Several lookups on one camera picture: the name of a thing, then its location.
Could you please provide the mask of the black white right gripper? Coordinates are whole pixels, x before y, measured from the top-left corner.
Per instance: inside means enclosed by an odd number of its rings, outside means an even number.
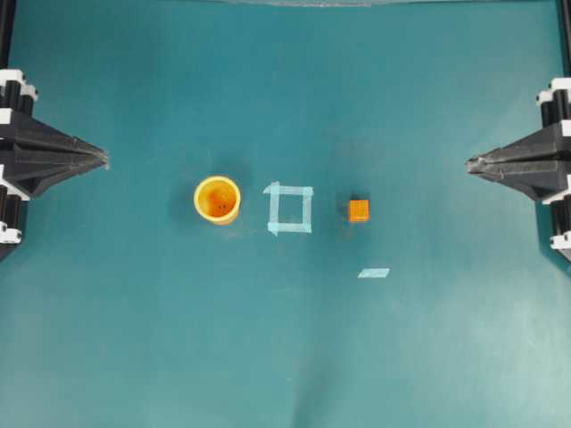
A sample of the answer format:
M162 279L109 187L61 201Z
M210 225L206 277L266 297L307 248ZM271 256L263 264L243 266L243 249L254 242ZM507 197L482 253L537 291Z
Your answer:
M550 207L550 247L570 261L570 78L536 96L543 129L473 156L468 174L505 185Z

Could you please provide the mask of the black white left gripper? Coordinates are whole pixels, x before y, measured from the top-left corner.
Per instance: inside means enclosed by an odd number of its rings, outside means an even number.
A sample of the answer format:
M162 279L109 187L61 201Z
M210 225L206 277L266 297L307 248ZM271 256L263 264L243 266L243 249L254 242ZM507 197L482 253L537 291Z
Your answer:
M23 240L30 198L108 165L102 149L30 117L36 100L22 70L1 69L1 261ZM8 139L54 152L13 151Z

